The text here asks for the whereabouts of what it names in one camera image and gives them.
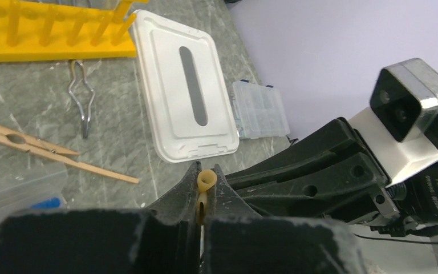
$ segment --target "white wall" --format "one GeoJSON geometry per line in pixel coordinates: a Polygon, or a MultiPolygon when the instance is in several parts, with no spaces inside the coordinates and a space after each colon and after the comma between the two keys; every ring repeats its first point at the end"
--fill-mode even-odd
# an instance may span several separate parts
{"type": "MultiPolygon", "coordinates": [[[[300,139],[367,107],[384,66],[419,57],[438,71],[438,1],[243,0],[230,11],[263,84],[281,90],[291,136],[300,139]]],[[[438,273],[427,246],[361,244],[387,273],[438,273]]]]}

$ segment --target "test tube rack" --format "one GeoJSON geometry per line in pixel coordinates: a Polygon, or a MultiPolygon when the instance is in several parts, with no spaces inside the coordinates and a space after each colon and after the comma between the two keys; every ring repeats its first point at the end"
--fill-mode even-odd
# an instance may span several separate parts
{"type": "Polygon", "coordinates": [[[113,10],[0,0],[0,62],[136,57],[124,17],[132,2],[113,10]]]}

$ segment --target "table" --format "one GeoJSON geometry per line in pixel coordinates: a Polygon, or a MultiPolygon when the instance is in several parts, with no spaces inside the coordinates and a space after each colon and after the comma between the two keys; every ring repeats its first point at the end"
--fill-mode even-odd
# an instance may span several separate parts
{"type": "MultiPolygon", "coordinates": [[[[103,2],[93,1],[96,7],[103,2]]],[[[206,31],[216,41],[226,86],[240,79],[258,83],[258,75],[223,0],[150,0],[134,4],[206,31]]],[[[68,168],[63,196],[70,208],[142,208],[182,178],[190,162],[169,164],[153,147],[139,69],[134,59],[84,61],[97,95],[90,136],[81,137],[78,109],[67,93],[68,61],[0,64],[0,125],[38,136],[80,152],[76,159],[140,178],[129,184],[68,168]]],[[[81,102],[87,93],[76,91],[81,102]]],[[[242,140],[236,153],[202,160],[218,163],[225,174],[248,168],[289,145],[285,137],[242,140]]],[[[48,161],[0,146],[0,178],[48,161]]]]}

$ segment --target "gray marble countertop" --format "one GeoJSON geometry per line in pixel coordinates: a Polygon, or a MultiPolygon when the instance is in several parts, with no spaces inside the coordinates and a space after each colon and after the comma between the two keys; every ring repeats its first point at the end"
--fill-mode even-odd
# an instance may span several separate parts
{"type": "MultiPolygon", "coordinates": [[[[223,0],[151,0],[146,5],[134,4],[135,9],[149,10],[209,33],[216,42],[226,86],[240,79],[259,82],[223,0]]],[[[71,208],[145,207],[171,189],[190,162],[169,164],[155,152],[134,59],[84,64],[96,90],[87,140],[81,137],[78,110],[67,93],[71,77],[68,61],[0,64],[0,125],[78,151],[78,161],[140,178],[134,185],[69,167],[63,196],[71,208]]],[[[76,93],[86,95],[83,85],[76,93]]],[[[202,164],[212,168],[218,163],[228,174],[288,145],[285,137],[242,140],[236,153],[207,158],[202,164]]],[[[47,163],[0,145],[0,178],[47,163]]]]}

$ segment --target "transparent plastic container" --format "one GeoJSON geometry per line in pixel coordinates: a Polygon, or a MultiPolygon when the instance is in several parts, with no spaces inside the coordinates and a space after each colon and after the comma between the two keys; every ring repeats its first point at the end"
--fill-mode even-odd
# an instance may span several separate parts
{"type": "Polygon", "coordinates": [[[234,119],[241,139],[286,136],[290,133],[277,88],[236,81],[232,92],[234,119]]]}
{"type": "Polygon", "coordinates": [[[15,211],[25,208],[45,208],[65,205],[61,191],[68,179],[63,163],[53,163],[32,170],[24,170],[0,179],[0,222],[15,211]]]}

